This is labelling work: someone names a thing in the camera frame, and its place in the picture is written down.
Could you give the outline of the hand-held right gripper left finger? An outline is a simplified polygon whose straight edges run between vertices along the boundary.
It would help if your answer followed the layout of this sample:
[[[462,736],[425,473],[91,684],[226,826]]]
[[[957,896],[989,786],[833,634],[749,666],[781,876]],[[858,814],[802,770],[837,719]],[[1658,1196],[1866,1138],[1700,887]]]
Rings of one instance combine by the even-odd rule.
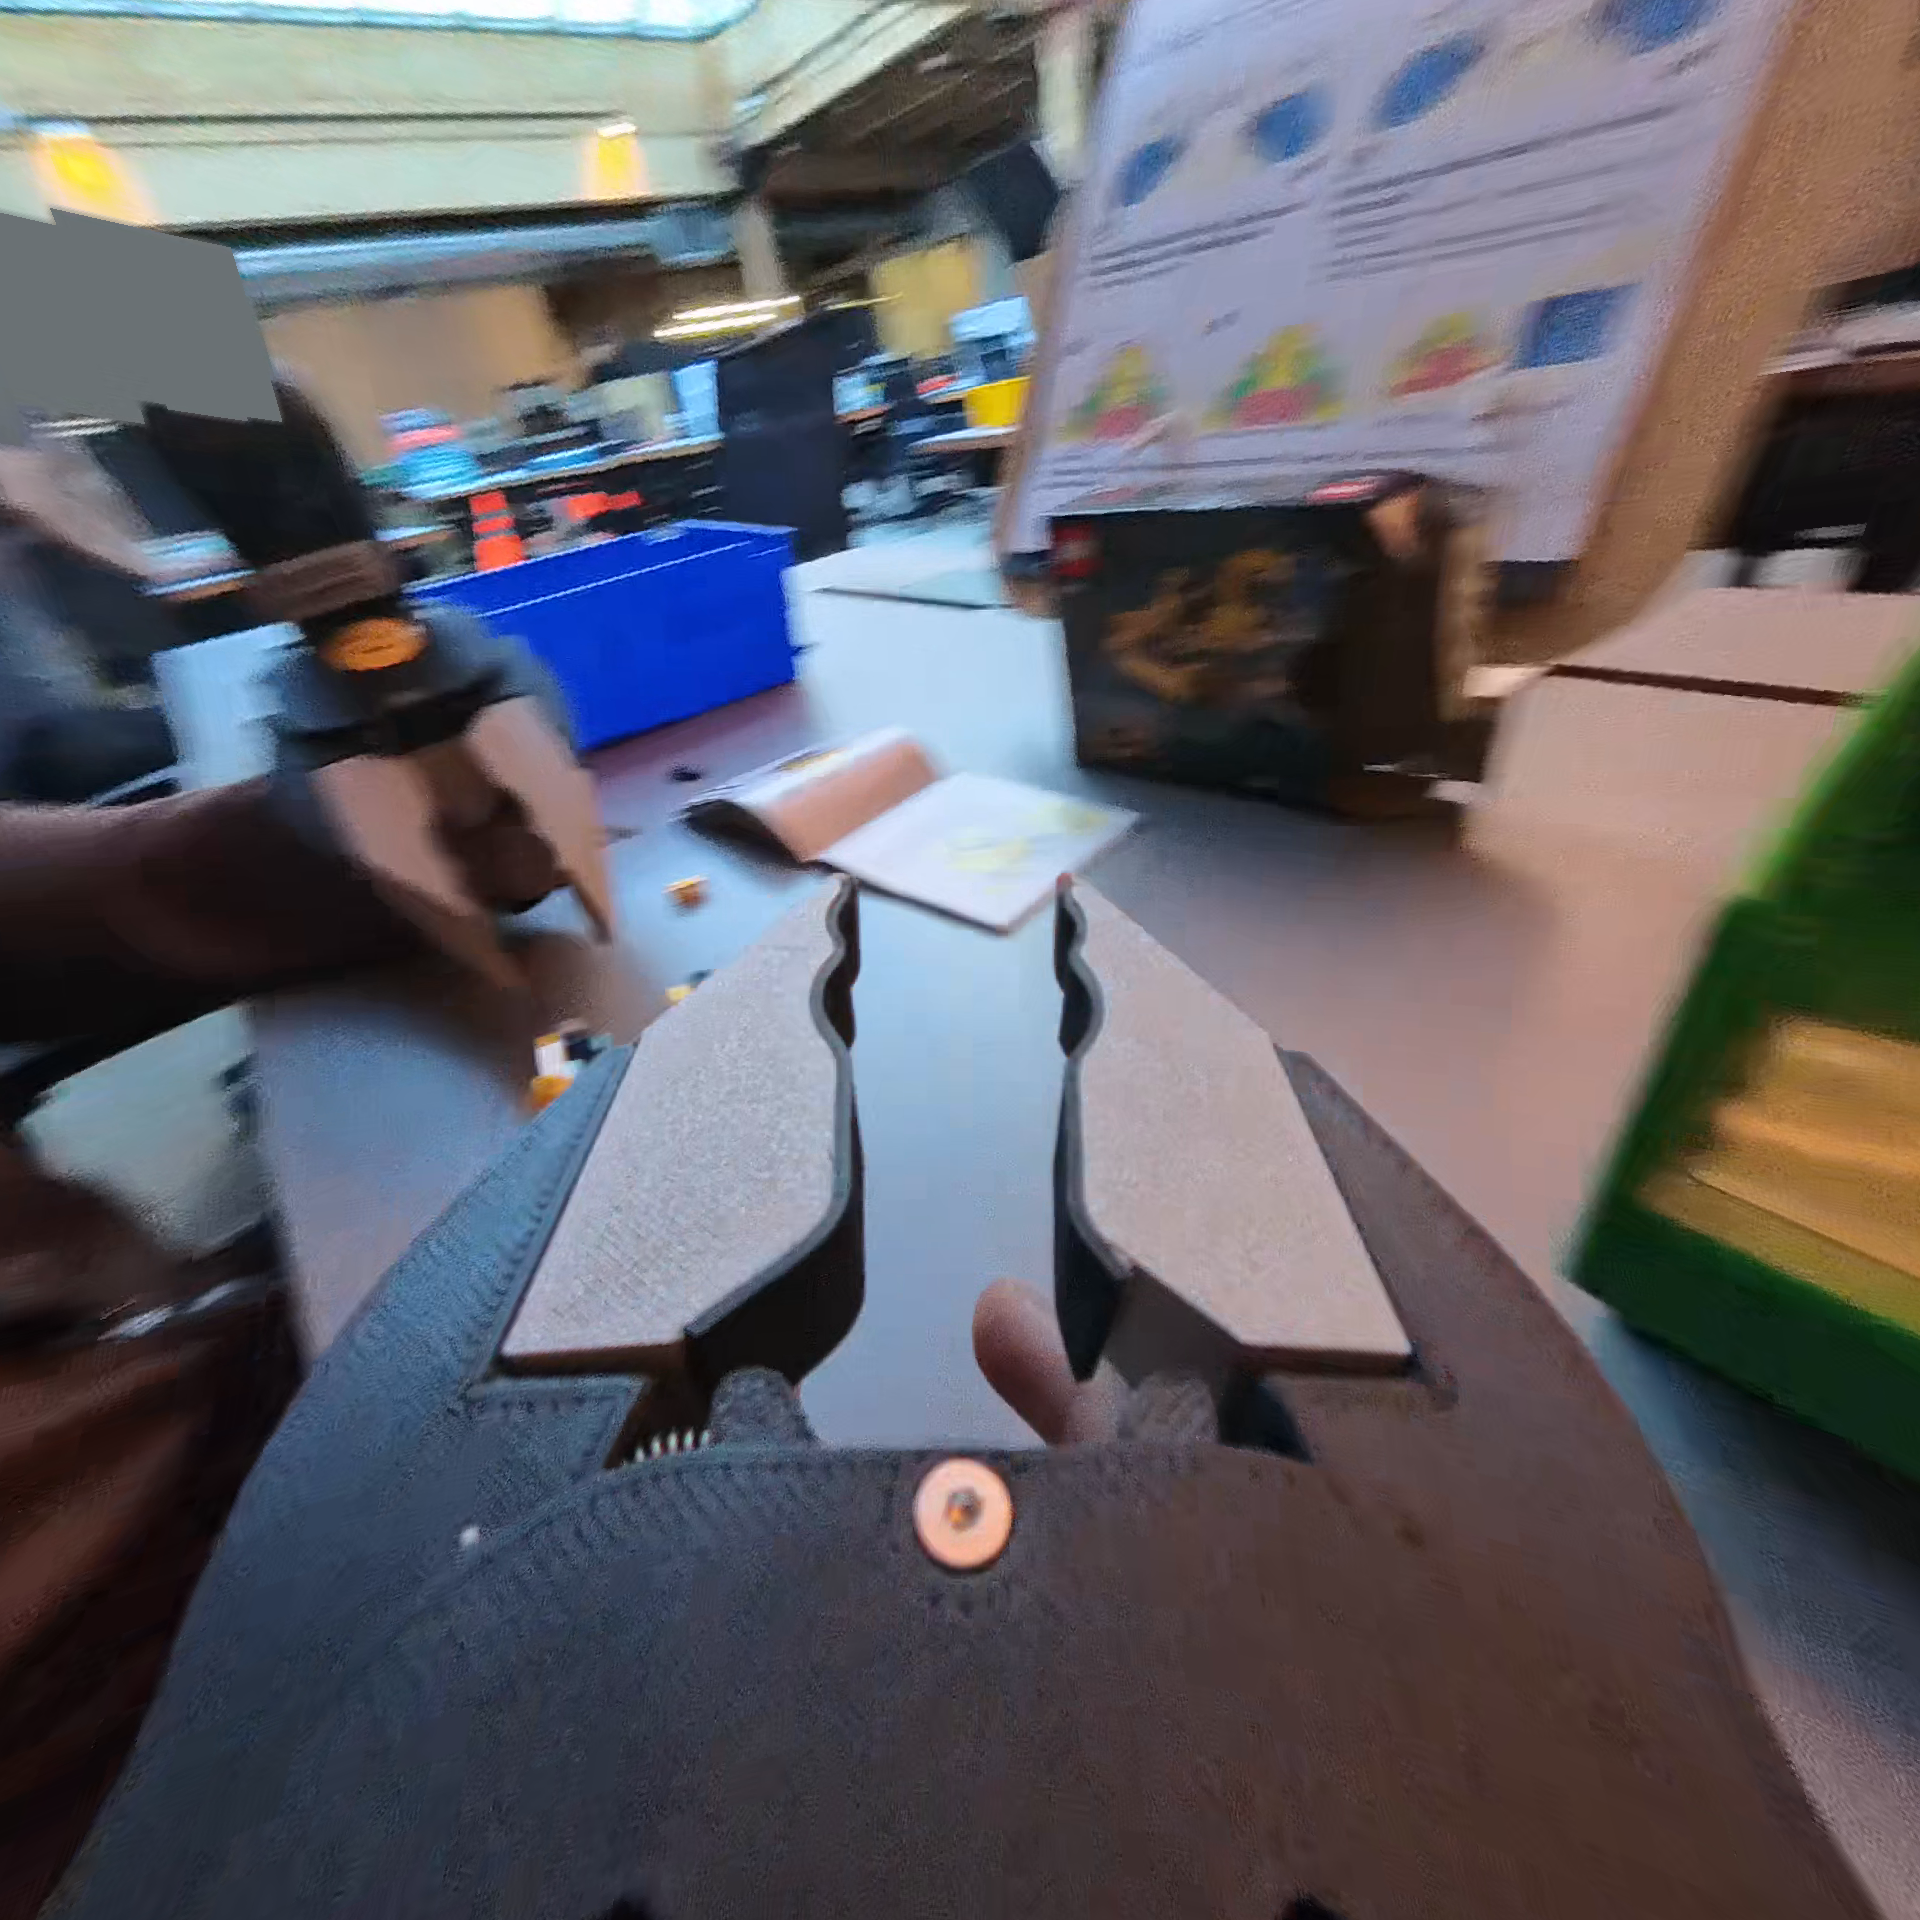
[[[863,1301],[858,887],[795,902],[629,1046],[499,1348],[515,1376],[804,1377]]]

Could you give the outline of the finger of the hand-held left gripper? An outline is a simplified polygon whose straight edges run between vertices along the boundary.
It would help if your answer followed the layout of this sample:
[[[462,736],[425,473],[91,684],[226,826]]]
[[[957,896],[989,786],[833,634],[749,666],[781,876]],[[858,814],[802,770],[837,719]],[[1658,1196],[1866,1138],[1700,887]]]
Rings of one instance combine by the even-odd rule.
[[[447,780],[453,842],[483,904],[518,914],[572,892],[593,935],[614,940],[593,780],[538,697],[483,706],[447,748]]]
[[[315,770],[315,800],[343,850],[433,945],[501,992],[524,974],[495,933],[492,880],[524,807],[468,748],[354,754]]]

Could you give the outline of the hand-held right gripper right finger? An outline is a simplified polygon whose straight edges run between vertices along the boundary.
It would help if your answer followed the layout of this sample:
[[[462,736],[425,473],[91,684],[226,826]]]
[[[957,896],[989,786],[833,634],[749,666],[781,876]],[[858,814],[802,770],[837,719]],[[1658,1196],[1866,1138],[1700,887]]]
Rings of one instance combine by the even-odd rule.
[[[1059,888],[1052,954],[1073,1368],[1403,1374],[1413,1338],[1276,1041],[1090,885]]]

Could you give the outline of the yellow black lego model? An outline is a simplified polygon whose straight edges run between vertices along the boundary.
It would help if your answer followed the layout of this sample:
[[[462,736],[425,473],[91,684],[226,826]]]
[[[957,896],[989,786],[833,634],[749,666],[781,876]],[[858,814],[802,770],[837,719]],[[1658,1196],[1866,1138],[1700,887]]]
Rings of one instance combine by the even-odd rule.
[[[653,1028],[671,1024],[676,1010],[710,974],[709,967],[697,967],[668,978],[663,988],[625,976],[589,976],[579,983],[535,1024],[524,1108],[531,1114],[546,1113],[573,1087],[593,1087],[612,1108],[629,1090],[684,1066],[684,1034],[674,1031],[655,1040]]]

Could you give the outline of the person's left forearm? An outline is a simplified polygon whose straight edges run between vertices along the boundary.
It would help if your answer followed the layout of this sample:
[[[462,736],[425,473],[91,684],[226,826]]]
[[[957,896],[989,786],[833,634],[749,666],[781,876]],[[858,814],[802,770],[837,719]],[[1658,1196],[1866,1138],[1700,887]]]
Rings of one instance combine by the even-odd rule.
[[[299,770],[3,821],[6,1044],[156,1033],[427,945]]]

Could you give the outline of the open lego instruction booklet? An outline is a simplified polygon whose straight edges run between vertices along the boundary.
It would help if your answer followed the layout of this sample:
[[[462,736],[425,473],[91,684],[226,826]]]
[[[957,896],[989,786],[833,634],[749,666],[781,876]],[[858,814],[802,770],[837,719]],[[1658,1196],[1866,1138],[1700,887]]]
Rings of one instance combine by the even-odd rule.
[[[945,774],[899,729],[709,786],[682,817],[993,933],[1029,921],[1139,823],[1131,809],[994,774]]]

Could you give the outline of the dark lego set box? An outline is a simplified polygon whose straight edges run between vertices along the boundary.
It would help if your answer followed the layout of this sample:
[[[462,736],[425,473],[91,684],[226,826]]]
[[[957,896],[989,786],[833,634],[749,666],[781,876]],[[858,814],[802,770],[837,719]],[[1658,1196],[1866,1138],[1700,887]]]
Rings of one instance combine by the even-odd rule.
[[[1486,489],[1418,470],[1055,516],[1074,760],[1361,821],[1479,782],[1487,518]]]

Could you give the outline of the person's right hand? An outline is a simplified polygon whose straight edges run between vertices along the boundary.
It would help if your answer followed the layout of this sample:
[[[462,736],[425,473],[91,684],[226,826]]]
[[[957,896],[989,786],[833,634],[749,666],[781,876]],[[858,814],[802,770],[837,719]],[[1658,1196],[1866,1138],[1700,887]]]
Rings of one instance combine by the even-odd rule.
[[[1029,1285],[997,1279],[971,1317],[977,1366],[993,1392],[1049,1447],[1114,1438],[1114,1394],[1099,1377],[1079,1377],[1052,1304]]]

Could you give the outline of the blue plastic bin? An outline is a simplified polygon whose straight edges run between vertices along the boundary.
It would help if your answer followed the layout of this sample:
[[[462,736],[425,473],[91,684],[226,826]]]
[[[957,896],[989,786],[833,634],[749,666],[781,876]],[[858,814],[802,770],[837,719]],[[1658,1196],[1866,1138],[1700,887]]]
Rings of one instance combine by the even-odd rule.
[[[595,751],[793,684],[793,562],[789,525],[690,518],[421,583],[414,598],[518,637]]]

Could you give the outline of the black cabinet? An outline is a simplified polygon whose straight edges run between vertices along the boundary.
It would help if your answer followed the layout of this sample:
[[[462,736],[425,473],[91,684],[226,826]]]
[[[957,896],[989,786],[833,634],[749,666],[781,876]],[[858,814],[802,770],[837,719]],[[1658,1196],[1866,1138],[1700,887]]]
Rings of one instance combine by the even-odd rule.
[[[714,369],[723,516],[786,528],[799,562],[843,551],[849,431],[833,394],[829,322],[771,327],[721,352]]]

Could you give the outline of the green box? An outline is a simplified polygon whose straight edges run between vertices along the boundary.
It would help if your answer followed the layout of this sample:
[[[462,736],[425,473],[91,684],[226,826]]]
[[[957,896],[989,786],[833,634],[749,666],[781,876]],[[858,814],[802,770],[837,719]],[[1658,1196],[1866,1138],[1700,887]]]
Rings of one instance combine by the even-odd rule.
[[[1915,1481],[1915,661],[1718,904],[1569,1278]]]

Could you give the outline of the printed cardboard sheet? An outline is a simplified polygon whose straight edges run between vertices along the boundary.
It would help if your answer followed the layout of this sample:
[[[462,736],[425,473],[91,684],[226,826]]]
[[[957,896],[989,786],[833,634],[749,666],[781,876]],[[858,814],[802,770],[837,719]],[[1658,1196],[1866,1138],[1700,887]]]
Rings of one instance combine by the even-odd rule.
[[[1915,245],[1915,5],[1129,5],[994,524],[1486,494],[1498,649],[1683,567],[1814,289]]]

